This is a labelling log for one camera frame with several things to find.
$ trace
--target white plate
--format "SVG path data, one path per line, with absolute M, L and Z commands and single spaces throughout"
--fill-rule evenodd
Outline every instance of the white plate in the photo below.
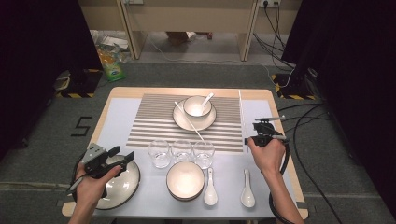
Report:
M 115 161 L 123 160 L 123 158 L 123 156 L 116 155 L 112 158 L 108 158 L 106 163 L 111 164 Z M 107 196 L 99 200 L 96 208 L 112 209 L 126 203 L 136 192 L 139 181 L 139 168 L 134 161 L 130 161 L 126 165 L 126 171 L 107 182 Z
M 178 105 L 180 105 L 180 107 L 182 109 L 183 105 L 184 105 L 184 101 L 181 101 L 178 103 Z M 174 121 L 175 123 L 182 129 L 187 130 L 187 131 L 194 131 L 194 129 L 191 127 L 191 125 L 189 124 L 189 122 L 186 119 L 186 116 L 189 118 L 189 120 L 191 121 L 191 123 L 194 125 L 195 129 L 197 131 L 201 131 L 204 129 L 207 129 L 208 127 L 210 127 L 210 125 L 213 124 L 213 122 L 215 122 L 216 119 L 216 108 L 212 105 L 212 110 L 210 111 L 210 113 L 205 116 L 204 118 L 197 118 L 197 117 L 192 117 L 190 115 L 188 115 L 187 113 L 184 113 L 182 111 L 180 111 L 177 106 L 175 106 L 174 109 Z
M 198 197 L 204 184 L 204 172 L 191 161 L 176 163 L 166 175 L 166 185 L 171 195 L 181 201 L 189 201 Z

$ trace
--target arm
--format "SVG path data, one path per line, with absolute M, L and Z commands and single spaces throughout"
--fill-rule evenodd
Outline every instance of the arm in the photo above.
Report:
M 256 146 L 251 138 L 248 139 L 247 144 L 271 191 L 276 211 L 290 222 L 304 223 L 286 189 L 282 174 L 279 172 L 285 154 L 285 146 L 276 139 L 271 140 L 266 147 Z
M 90 223 L 93 211 L 102 196 L 106 183 L 116 176 L 121 167 L 113 167 L 106 175 L 100 179 L 86 176 L 77 187 L 77 203 L 69 224 Z M 84 165 L 80 163 L 76 171 L 76 178 L 85 175 Z

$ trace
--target black curtain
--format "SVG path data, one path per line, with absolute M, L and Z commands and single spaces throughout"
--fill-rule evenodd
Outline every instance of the black curtain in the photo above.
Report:
M 1 159 L 33 128 L 57 76 L 102 66 L 76 0 L 3 1 L 0 32 Z
M 316 69 L 318 87 L 351 154 L 394 217 L 395 4 L 304 0 L 283 55 L 297 66 Z

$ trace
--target gray carpet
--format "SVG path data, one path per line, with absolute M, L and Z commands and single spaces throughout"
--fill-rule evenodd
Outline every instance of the gray carpet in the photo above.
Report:
M 61 213 L 64 192 L 70 181 L 77 157 L 88 145 L 111 89 L 124 87 L 191 87 L 267 89 L 273 92 L 278 109 L 290 105 L 320 103 L 316 101 L 285 100 L 276 97 L 274 85 L 266 70 L 258 65 L 214 65 L 187 63 L 125 63 L 122 69 L 127 78 L 108 83 L 103 77 L 93 98 L 55 98 L 42 114 L 29 136 L 29 146 L 8 152 L 0 162 L 0 223 L 65 223 Z M 270 74 L 279 73 L 269 67 Z M 299 117 L 311 106 L 298 106 L 282 111 L 287 118 Z M 349 158 L 339 130 L 329 120 L 325 107 L 309 116 L 320 115 L 302 125 L 296 133 L 298 154 L 306 170 L 327 195 L 337 215 L 344 223 L 395 223 L 395 220 L 375 191 L 364 168 Z M 90 126 L 86 136 L 76 129 Z M 297 119 L 282 122 L 284 130 L 294 127 Z M 292 131 L 287 132 L 292 138 Z M 306 223 L 337 223 L 312 181 L 299 164 L 295 147 L 292 157 L 310 212 Z M 54 189 L 5 185 L 4 182 L 49 183 Z M 108 223 L 96 218 L 92 223 Z

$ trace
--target clear glass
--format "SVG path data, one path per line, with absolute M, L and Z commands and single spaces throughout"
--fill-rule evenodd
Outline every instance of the clear glass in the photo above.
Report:
M 192 145 L 187 140 L 177 140 L 171 146 L 174 163 L 180 161 L 192 161 Z
M 154 140 L 148 145 L 148 154 L 157 168 L 165 168 L 172 160 L 169 144 L 164 140 Z
M 194 154 L 194 162 L 199 165 L 201 169 L 207 169 L 212 165 L 215 147 L 210 142 L 197 142 L 192 147 L 192 151 Z

